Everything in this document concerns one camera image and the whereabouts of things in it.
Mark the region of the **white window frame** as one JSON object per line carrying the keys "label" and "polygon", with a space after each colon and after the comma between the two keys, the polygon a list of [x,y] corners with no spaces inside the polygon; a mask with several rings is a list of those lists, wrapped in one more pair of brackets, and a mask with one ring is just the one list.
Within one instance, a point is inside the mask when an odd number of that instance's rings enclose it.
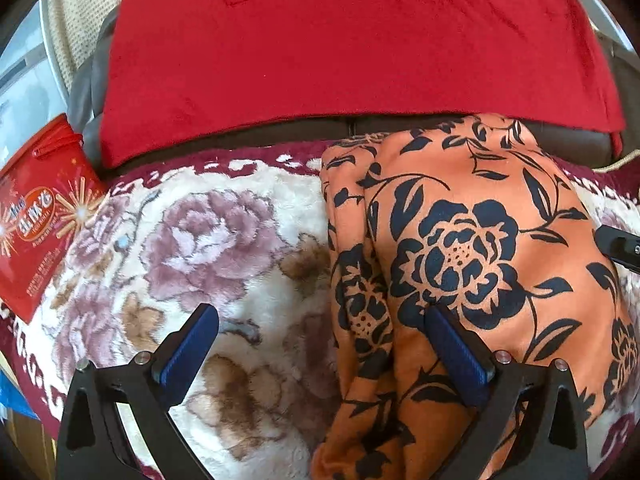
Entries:
{"label": "white window frame", "polygon": [[595,30],[616,41],[627,51],[636,54],[626,32],[602,0],[578,0]]}

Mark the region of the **orange floral garment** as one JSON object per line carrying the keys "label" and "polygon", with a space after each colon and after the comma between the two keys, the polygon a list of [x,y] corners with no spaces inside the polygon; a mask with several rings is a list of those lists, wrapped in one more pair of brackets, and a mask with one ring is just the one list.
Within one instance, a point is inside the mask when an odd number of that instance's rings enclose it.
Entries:
{"label": "orange floral garment", "polygon": [[520,362],[565,360],[586,424],[620,400],[638,344],[615,266],[520,122],[357,136],[324,152],[320,178],[342,402],[314,478],[426,479],[468,429],[432,307]]}

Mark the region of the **red blanket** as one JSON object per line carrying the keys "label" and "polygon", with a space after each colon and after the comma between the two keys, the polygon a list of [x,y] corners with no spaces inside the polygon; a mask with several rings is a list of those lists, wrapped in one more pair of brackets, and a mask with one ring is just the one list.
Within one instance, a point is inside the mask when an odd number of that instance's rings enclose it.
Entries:
{"label": "red blanket", "polygon": [[623,109],[577,0],[122,0],[103,165],[278,122],[498,113],[568,156],[622,151]]}

